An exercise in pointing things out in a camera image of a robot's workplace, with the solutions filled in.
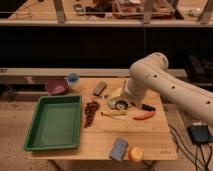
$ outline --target red chili pepper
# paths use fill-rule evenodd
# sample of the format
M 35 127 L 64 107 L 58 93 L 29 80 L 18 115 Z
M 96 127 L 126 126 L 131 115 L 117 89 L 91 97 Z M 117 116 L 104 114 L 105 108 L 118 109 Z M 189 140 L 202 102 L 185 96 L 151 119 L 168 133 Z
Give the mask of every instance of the red chili pepper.
M 155 111 L 149 111 L 149 112 L 146 112 L 145 114 L 143 115 L 138 115 L 138 116 L 134 116 L 132 117 L 134 120 L 145 120 L 145 119 L 149 119 L 151 118 L 152 116 L 155 115 Z

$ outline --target plastic tray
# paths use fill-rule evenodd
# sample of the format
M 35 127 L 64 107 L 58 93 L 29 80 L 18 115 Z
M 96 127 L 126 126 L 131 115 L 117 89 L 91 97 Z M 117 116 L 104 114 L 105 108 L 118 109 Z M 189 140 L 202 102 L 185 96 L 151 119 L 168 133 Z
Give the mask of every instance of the plastic tray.
M 72 149 L 79 144 L 81 96 L 41 97 L 25 139 L 25 151 Z

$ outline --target black wall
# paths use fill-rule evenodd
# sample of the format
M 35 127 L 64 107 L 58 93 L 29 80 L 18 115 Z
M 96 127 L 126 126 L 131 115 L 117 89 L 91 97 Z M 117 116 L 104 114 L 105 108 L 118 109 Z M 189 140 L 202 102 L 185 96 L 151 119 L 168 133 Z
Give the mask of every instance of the black wall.
M 0 27 L 0 67 L 129 68 L 155 51 L 170 68 L 213 57 L 213 28 Z

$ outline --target pink bowl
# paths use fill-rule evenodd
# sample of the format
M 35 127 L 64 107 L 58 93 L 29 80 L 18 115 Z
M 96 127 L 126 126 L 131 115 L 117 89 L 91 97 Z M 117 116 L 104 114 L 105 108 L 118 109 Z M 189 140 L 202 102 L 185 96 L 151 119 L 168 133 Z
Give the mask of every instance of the pink bowl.
M 61 77 L 49 79 L 45 83 L 45 90 L 51 95 L 63 94 L 67 91 L 67 88 L 67 81 Z

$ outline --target cup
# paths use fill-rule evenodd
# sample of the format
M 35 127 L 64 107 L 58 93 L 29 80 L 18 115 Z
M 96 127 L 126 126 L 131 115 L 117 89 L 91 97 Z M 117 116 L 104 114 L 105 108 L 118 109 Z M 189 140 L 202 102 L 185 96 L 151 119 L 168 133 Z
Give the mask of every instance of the cup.
M 79 76 L 76 73 L 70 73 L 67 76 L 67 83 L 70 90 L 79 89 Z

